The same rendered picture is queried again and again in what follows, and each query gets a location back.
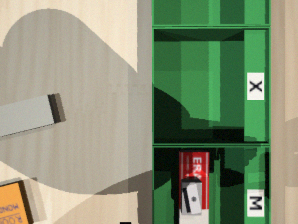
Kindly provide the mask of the green rack of bins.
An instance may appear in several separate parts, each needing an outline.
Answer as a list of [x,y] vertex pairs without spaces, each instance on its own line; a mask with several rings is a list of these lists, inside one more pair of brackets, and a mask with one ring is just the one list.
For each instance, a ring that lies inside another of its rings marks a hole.
[[209,224],[271,224],[271,0],[152,0],[152,224],[178,151],[209,152]]

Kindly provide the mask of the red and white eraser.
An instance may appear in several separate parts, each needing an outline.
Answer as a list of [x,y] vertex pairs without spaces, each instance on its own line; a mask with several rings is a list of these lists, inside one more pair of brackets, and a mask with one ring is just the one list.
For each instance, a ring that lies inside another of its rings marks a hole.
[[[202,216],[181,214],[181,179],[202,182]],[[209,224],[209,152],[207,150],[178,151],[178,224]]]

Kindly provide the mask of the grey pencil sharpener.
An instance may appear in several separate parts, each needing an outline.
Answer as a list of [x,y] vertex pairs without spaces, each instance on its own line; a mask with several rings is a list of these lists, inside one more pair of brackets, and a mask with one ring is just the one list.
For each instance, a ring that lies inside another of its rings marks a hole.
[[181,179],[181,214],[202,216],[202,182]]

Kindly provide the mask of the grey rectangular block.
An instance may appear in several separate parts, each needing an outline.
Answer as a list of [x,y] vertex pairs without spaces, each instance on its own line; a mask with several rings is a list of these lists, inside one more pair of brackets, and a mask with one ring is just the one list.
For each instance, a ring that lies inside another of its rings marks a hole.
[[0,137],[55,123],[50,95],[0,106]]

